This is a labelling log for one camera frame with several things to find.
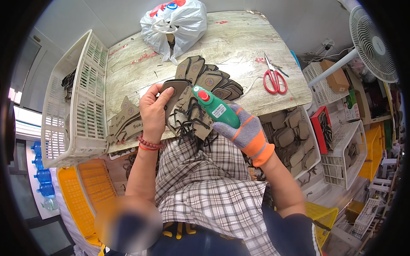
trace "work glove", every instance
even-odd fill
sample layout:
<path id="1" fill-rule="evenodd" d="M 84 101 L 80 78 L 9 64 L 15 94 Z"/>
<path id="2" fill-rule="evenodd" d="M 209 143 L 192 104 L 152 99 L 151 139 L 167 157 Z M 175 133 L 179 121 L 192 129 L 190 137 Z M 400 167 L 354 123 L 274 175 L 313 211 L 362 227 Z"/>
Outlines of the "work glove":
<path id="1" fill-rule="evenodd" d="M 266 142 L 258 117 L 251 116 L 240 105 L 229 107 L 239 117 L 241 126 L 235 129 L 223 122 L 215 122 L 212 127 L 250 157 L 253 166 L 261 166 L 271 157 L 275 145 Z"/>

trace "blue water bottle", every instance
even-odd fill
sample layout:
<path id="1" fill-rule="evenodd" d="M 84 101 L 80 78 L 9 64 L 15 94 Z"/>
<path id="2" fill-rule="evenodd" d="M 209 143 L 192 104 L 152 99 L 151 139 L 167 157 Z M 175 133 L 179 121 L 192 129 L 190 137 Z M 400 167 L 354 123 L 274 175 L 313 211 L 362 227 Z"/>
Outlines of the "blue water bottle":
<path id="1" fill-rule="evenodd" d="M 31 146 L 31 149 L 34 150 L 36 156 L 41 156 L 41 143 L 39 141 L 34 142 L 34 146 Z"/>
<path id="2" fill-rule="evenodd" d="M 41 193 L 42 196 L 48 197 L 54 195 L 54 187 L 51 183 L 40 183 L 39 189 L 36 189 L 37 193 Z"/>
<path id="3" fill-rule="evenodd" d="M 31 163 L 35 164 L 37 169 L 44 169 L 43 160 L 41 159 L 41 155 L 36 156 L 36 158 L 32 160 Z"/>
<path id="4" fill-rule="evenodd" d="M 51 182 L 51 173 L 48 169 L 37 170 L 37 175 L 34 175 L 40 183 L 48 183 Z"/>

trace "plastic water bottle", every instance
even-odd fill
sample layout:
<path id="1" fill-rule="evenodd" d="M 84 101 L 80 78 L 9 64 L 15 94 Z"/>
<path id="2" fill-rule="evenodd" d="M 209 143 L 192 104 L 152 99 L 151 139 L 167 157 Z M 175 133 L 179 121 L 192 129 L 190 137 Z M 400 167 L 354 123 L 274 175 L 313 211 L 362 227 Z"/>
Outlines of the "plastic water bottle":
<path id="1" fill-rule="evenodd" d="M 31 161 L 31 163 L 36 165 L 37 169 L 44 169 L 43 167 L 43 160 L 41 159 L 41 156 L 36 156 L 34 160 Z"/>
<path id="2" fill-rule="evenodd" d="M 31 149 L 34 150 L 36 156 L 41 156 L 41 144 L 39 141 L 34 142 L 34 146 L 31 146 Z"/>
<path id="3" fill-rule="evenodd" d="M 41 193 L 42 196 L 48 197 L 54 195 L 54 187 L 51 183 L 40 183 L 39 189 L 36 189 L 37 193 Z"/>
<path id="4" fill-rule="evenodd" d="M 49 211 L 54 211 L 59 208 L 57 199 L 55 199 L 55 197 L 45 198 L 44 202 L 41 205 Z"/>
<path id="5" fill-rule="evenodd" d="M 50 170 L 48 169 L 37 170 L 37 175 L 34 175 L 34 178 L 36 178 L 40 183 L 51 182 Z"/>

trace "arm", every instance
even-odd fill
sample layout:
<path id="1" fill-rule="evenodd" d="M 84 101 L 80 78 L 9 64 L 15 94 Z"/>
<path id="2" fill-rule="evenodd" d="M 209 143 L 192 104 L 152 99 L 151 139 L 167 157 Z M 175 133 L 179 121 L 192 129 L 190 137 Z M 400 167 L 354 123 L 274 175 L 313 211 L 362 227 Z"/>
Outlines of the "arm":
<path id="1" fill-rule="evenodd" d="M 158 144 L 165 131 L 164 106 L 173 94 L 173 88 L 166 89 L 156 99 L 162 84 L 153 84 L 139 100 L 139 110 L 144 125 L 143 139 Z M 125 195 L 136 195 L 155 205 L 155 166 L 158 151 L 139 149 L 137 158 L 128 177 Z"/>
<path id="2" fill-rule="evenodd" d="M 262 168 L 282 218 L 293 213 L 306 214 L 302 192 L 276 155 L 275 145 L 266 142 L 259 118 L 251 116 L 239 105 L 230 105 L 230 108 L 238 115 L 240 128 L 234 129 L 222 122 L 215 122 L 212 127 L 250 156 L 254 166 Z"/>
<path id="3" fill-rule="evenodd" d="M 282 218 L 293 213 L 306 215 L 305 200 L 298 184 L 275 152 L 260 166 L 271 185 L 274 205 Z"/>

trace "right hand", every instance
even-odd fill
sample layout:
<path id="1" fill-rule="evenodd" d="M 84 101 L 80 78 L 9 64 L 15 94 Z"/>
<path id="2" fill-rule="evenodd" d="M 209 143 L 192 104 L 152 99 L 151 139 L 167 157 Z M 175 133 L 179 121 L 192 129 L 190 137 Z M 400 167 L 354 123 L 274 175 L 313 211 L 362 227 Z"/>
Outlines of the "right hand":
<path id="1" fill-rule="evenodd" d="M 225 123 L 215 122 L 212 127 L 252 158 L 254 166 L 261 166 L 271 157 L 275 145 L 266 142 L 259 118 L 248 114 L 240 105 L 229 107 L 239 117 L 241 126 L 235 129 Z"/>
<path id="2" fill-rule="evenodd" d="M 158 99 L 162 84 L 153 84 L 139 100 L 139 111 L 144 125 L 143 139 L 152 144 L 159 144 L 165 131 L 165 104 L 174 93 L 174 88 L 169 87 L 163 91 Z"/>

